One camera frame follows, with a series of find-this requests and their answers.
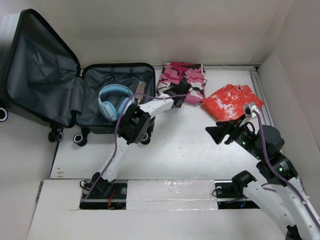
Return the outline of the pink camouflage garment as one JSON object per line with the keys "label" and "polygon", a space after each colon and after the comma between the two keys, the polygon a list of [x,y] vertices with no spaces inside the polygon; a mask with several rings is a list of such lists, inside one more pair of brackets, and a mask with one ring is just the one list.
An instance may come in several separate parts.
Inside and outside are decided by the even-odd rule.
{"label": "pink camouflage garment", "polygon": [[157,83],[156,92],[160,95],[169,87],[177,86],[181,80],[186,80],[191,87],[184,102],[196,106],[206,98],[205,73],[200,63],[166,62]]}

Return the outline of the red white garment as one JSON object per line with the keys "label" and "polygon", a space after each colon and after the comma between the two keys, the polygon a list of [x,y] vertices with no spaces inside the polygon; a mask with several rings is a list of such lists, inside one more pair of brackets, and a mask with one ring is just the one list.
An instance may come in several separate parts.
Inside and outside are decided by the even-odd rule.
{"label": "red white garment", "polygon": [[227,84],[200,102],[201,107],[217,122],[236,120],[244,114],[244,105],[264,105],[248,85]]}

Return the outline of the rose eyeshadow palette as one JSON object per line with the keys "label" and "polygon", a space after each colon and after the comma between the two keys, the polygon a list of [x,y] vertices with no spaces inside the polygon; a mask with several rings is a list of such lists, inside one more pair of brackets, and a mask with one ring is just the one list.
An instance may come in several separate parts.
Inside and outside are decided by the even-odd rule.
{"label": "rose eyeshadow palette", "polygon": [[146,89],[147,83],[144,81],[139,81],[136,87],[135,93],[136,94],[144,94]]}

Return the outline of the blue over-ear headphones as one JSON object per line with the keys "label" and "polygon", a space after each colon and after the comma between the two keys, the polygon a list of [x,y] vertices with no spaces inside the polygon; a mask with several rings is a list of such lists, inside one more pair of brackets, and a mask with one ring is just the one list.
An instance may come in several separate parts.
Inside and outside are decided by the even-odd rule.
{"label": "blue over-ear headphones", "polygon": [[[110,93],[122,93],[126,95],[126,98],[122,101],[118,109],[108,100],[102,101],[102,96]],[[131,104],[135,103],[135,100],[131,98],[133,92],[126,86],[121,84],[110,84],[101,89],[98,94],[98,107],[101,114],[109,122],[115,122],[119,119],[121,113],[125,113]]]}

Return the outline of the black suitcase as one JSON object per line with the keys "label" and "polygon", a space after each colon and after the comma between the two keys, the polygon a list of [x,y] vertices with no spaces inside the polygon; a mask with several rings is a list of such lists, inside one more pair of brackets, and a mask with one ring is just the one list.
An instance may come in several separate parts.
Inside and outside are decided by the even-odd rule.
{"label": "black suitcase", "polygon": [[156,94],[155,69],[148,63],[98,63],[81,68],[74,52],[35,10],[5,15],[0,21],[0,119],[8,108],[20,116],[48,125],[51,143],[63,140],[63,130],[79,126],[74,143],[87,144],[88,134],[113,134],[115,123],[99,110],[109,101],[118,109],[126,96],[99,96],[108,85],[132,92],[144,83],[149,97]]}

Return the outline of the beige cosmetic tube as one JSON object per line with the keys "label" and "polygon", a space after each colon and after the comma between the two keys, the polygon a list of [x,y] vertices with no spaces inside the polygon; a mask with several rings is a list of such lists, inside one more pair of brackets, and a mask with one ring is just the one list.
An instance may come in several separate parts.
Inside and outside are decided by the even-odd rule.
{"label": "beige cosmetic tube", "polygon": [[141,104],[143,97],[144,97],[143,94],[137,94],[137,95],[135,96],[137,105],[140,105],[140,104]]}

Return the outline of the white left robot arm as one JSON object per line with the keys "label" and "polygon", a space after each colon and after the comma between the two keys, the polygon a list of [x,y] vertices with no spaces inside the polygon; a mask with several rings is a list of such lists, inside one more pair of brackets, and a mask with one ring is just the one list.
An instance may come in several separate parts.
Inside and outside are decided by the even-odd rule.
{"label": "white left robot arm", "polygon": [[131,147],[143,140],[151,127],[151,120],[165,111],[180,108],[190,88],[191,85],[186,80],[181,80],[176,86],[167,88],[159,96],[141,93],[143,97],[150,100],[147,103],[140,105],[125,103],[115,126],[114,151],[101,169],[92,176],[89,194],[97,194],[103,199],[111,194],[112,185],[123,160]]}

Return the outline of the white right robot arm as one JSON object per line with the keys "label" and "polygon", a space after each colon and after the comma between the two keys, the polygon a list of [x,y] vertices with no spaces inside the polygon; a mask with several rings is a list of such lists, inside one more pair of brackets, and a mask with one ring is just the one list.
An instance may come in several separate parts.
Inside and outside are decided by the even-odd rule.
{"label": "white right robot arm", "polygon": [[254,133],[242,119],[218,122],[206,132],[219,145],[237,143],[257,159],[256,168],[278,194],[279,202],[247,170],[236,174],[229,187],[237,197],[253,201],[280,229],[287,240],[318,240],[320,217],[306,195],[298,172],[281,153],[284,140],[273,126],[259,124]]}

